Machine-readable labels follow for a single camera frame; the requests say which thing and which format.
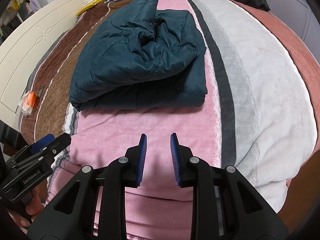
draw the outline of silver screw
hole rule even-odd
[[[227,172],[234,173],[234,172],[236,172],[236,168],[234,166],[228,166]]]
[[[127,157],[120,157],[119,158],[119,162],[120,163],[126,163],[126,162],[128,162],[128,158]]]
[[[88,173],[89,171],[91,171],[91,167],[90,166],[84,166],[82,168],[82,172],[84,172],[84,173]]]
[[[191,158],[190,158],[190,162],[191,162],[191,163],[198,163],[198,162],[199,162],[199,158],[197,158],[197,157],[191,157]]]

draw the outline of cream headboard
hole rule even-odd
[[[18,102],[39,60],[76,23],[82,0],[55,0],[23,22],[0,46],[0,120],[19,131]]]

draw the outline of yellow pillow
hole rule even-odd
[[[91,0],[90,2],[87,2],[84,6],[81,7],[81,9],[77,12],[77,16],[84,13],[85,11],[95,7],[98,3],[102,2],[103,0]]]

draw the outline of wooden floor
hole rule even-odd
[[[292,179],[284,206],[278,213],[293,232],[320,195],[320,151],[316,152]]]

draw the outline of dark brown blanket stripe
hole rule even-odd
[[[320,67],[302,40],[280,19],[270,12],[262,11],[249,5],[230,0],[242,7],[262,25],[264,25],[286,48],[293,63],[296,65],[303,81],[308,89],[313,112],[316,119],[318,137],[313,152],[320,149],[319,118],[320,118]]]
[[[131,1],[132,0],[123,0],[109,3],[110,12],[107,16],[105,15],[108,12],[108,4],[100,3],[95,8],[87,11],[77,26],[66,34],[52,54],[43,63],[35,78],[33,91],[38,92],[43,86],[44,91],[46,91],[50,81],[52,79],[53,81],[47,91],[45,100],[41,105],[37,123],[36,116],[39,109],[32,115],[23,117],[22,119],[21,133],[29,144],[34,142],[35,129],[36,141],[49,133],[52,133],[54,136],[58,136],[62,133],[62,127],[65,122],[67,106],[69,103],[70,80],[84,45],[91,38],[99,24],[104,20],[102,19],[100,21],[102,17],[108,17],[118,8],[125,6]],[[76,47],[66,60],[69,52],[75,45]]]

